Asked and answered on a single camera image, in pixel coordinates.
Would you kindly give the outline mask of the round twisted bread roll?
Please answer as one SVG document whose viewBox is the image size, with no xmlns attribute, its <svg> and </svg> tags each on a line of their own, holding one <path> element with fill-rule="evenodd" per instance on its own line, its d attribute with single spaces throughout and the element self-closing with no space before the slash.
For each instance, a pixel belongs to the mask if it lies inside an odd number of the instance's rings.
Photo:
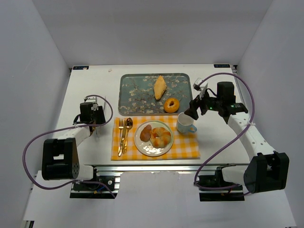
<svg viewBox="0 0 304 228">
<path fill-rule="evenodd" d="M 171 133 L 164 127 L 156 127 L 151 131 L 150 141 L 155 148 L 164 148 L 171 141 Z"/>
</svg>

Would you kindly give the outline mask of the small brown bread piece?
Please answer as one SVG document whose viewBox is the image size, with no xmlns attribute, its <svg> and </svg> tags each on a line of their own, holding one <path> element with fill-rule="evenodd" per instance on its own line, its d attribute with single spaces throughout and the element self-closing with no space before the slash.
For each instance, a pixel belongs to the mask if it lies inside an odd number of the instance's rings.
<svg viewBox="0 0 304 228">
<path fill-rule="evenodd" d="M 151 137 L 152 127 L 150 124 L 146 125 L 140 133 L 140 139 L 143 142 L 148 142 Z"/>
</svg>

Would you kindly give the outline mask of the silver metal tongs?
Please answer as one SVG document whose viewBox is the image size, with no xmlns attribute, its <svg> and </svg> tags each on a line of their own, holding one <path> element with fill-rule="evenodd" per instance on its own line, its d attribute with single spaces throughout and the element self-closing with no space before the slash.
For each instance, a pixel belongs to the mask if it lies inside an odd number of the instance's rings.
<svg viewBox="0 0 304 228">
<path fill-rule="evenodd" d="M 99 98 L 96 96 L 95 97 L 95 101 L 99 104 L 98 99 Z M 106 111 L 106 102 L 104 100 L 102 100 L 101 102 L 102 102 L 103 112 L 105 114 L 105 111 Z M 96 137 L 98 137 L 98 138 L 102 137 L 102 135 L 104 133 L 103 127 L 101 127 L 101 126 L 97 127 L 96 130 L 95 130 L 95 133 L 96 133 Z"/>
</svg>

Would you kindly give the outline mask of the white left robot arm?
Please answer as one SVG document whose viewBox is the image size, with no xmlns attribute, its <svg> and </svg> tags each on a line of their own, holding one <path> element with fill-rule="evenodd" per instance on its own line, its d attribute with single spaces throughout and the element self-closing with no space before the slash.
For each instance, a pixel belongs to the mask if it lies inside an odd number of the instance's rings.
<svg viewBox="0 0 304 228">
<path fill-rule="evenodd" d="M 45 180 L 93 180 L 94 168 L 79 162 L 78 146 L 95 131 L 93 124 L 104 124 L 103 107 L 96 102 L 80 104 L 74 127 L 43 144 L 42 177 Z"/>
</svg>

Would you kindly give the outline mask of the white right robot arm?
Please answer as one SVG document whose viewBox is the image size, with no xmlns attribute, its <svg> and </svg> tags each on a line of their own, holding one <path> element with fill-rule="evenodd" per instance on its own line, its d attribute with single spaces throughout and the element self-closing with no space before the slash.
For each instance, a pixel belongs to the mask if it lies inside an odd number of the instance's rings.
<svg viewBox="0 0 304 228">
<path fill-rule="evenodd" d="M 229 185 L 243 185 L 250 193 L 282 190 L 286 186 L 289 158 L 284 152 L 277 152 L 250 121 L 251 117 L 243 103 L 236 102 L 234 84 L 219 82 L 213 96 L 207 83 L 195 83 L 194 89 L 200 94 L 192 101 L 185 114 L 198 119 L 197 110 L 204 115 L 216 111 L 235 132 L 245 148 L 250 163 L 247 166 L 224 165 L 217 167 L 213 188 Z"/>
</svg>

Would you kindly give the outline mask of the orange glazed donut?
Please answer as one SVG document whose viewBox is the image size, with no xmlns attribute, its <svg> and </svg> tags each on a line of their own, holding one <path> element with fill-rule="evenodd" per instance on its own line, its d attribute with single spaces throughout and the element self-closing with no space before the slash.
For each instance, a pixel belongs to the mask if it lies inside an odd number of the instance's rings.
<svg viewBox="0 0 304 228">
<path fill-rule="evenodd" d="M 164 110 L 167 113 L 174 113 L 179 109 L 180 103 L 176 98 L 168 98 L 164 103 Z"/>
</svg>

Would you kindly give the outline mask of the yellow checkered placemat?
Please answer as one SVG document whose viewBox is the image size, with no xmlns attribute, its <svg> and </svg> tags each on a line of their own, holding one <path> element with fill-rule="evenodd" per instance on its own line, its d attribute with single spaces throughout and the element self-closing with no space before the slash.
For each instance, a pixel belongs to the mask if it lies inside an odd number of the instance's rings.
<svg viewBox="0 0 304 228">
<path fill-rule="evenodd" d="M 199 145 L 195 133 L 181 134 L 176 129 L 177 116 L 138 116 L 132 117 L 133 128 L 128 134 L 127 152 L 118 156 L 119 146 L 119 118 L 114 118 L 112 133 L 112 161 L 147 161 L 147 160 L 178 160 L 178 159 L 198 159 L 200 158 Z M 161 121 L 172 130 L 173 145 L 164 155 L 151 157 L 143 154 L 137 149 L 135 144 L 135 132 L 137 128 L 146 121 Z"/>
</svg>

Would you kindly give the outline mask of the gold fork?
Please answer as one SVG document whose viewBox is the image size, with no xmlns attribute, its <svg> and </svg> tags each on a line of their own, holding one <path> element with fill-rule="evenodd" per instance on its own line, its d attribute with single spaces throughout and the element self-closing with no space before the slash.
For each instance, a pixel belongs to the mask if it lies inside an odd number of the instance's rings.
<svg viewBox="0 0 304 228">
<path fill-rule="evenodd" d="M 124 129 L 124 119 L 121 118 L 119 120 L 119 126 L 118 126 L 119 130 L 120 130 L 120 135 L 119 135 L 119 144 L 118 144 L 118 157 L 121 156 L 121 141 L 122 141 L 122 133 L 123 133 L 123 129 Z"/>
</svg>

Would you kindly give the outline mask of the gold knife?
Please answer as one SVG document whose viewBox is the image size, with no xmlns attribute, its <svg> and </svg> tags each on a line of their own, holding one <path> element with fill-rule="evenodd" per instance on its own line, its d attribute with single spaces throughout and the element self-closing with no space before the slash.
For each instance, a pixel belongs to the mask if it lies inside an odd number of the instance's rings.
<svg viewBox="0 0 304 228">
<path fill-rule="evenodd" d="M 124 125 L 123 125 L 122 139 L 121 139 L 121 143 L 120 143 L 120 155 L 123 152 L 124 141 L 125 141 L 125 136 L 126 136 L 126 129 L 127 129 L 126 126 L 127 126 L 127 120 L 124 121 Z"/>
</svg>

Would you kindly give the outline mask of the blue label sticker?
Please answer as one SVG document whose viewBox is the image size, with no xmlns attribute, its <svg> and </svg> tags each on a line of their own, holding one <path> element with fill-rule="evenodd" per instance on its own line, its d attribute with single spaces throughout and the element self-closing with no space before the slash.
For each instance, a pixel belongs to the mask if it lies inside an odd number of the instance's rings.
<svg viewBox="0 0 304 228">
<path fill-rule="evenodd" d="M 73 66 L 73 70 L 88 70 L 89 66 Z"/>
<path fill-rule="evenodd" d="M 214 64 L 215 68 L 230 68 L 230 64 Z"/>
</svg>

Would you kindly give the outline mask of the long flat pastry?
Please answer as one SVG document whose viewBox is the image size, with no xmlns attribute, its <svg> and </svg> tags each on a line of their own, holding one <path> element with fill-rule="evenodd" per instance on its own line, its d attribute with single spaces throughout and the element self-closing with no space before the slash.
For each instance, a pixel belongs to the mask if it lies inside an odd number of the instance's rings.
<svg viewBox="0 0 304 228">
<path fill-rule="evenodd" d="M 159 76 L 154 84 L 154 95 L 156 100 L 160 100 L 167 88 L 163 76 Z"/>
</svg>

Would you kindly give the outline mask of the gold spoon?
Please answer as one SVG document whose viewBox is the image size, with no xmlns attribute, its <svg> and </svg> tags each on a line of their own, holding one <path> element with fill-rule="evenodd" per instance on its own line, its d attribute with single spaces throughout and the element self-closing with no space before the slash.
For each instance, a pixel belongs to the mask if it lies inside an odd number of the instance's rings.
<svg viewBox="0 0 304 228">
<path fill-rule="evenodd" d="M 129 131 L 132 129 L 133 127 L 133 120 L 132 118 L 128 118 L 126 120 L 126 134 L 125 134 L 125 140 L 124 140 L 124 144 L 123 144 L 123 154 L 125 154 L 127 152 L 127 142 L 128 142 L 128 134 Z"/>
</svg>

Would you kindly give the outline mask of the blue label sticker left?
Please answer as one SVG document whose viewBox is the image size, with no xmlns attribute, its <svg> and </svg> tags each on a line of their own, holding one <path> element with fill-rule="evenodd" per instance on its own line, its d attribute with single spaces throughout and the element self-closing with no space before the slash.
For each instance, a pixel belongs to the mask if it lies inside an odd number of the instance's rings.
<svg viewBox="0 0 304 228">
<path fill-rule="evenodd" d="M 89 66 L 73 66 L 73 70 L 88 70 Z"/>
</svg>

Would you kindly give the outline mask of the blue floral tray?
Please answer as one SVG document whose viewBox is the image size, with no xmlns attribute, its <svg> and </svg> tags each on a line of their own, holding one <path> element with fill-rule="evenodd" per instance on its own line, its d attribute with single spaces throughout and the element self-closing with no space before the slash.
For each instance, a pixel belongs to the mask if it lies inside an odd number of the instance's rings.
<svg viewBox="0 0 304 228">
<path fill-rule="evenodd" d="M 125 74 L 120 80 L 118 112 L 123 116 L 166 115 L 165 102 L 175 98 L 179 107 L 189 108 L 190 78 L 185 73 Z"/>
</svg>

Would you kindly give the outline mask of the aluminium table edge rail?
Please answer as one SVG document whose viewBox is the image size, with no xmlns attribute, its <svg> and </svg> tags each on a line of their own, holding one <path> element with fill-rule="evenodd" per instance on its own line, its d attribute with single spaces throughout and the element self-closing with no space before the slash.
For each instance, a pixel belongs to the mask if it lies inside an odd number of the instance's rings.
<svg viewBox="0 0 304 228">
<path fill-rule="evenodd" d="M 96 166 L 99 172 L 161 172 L 161 171 L 190 171 L 196 172 L 200 165 L 100 165 Z"/>
</svg>

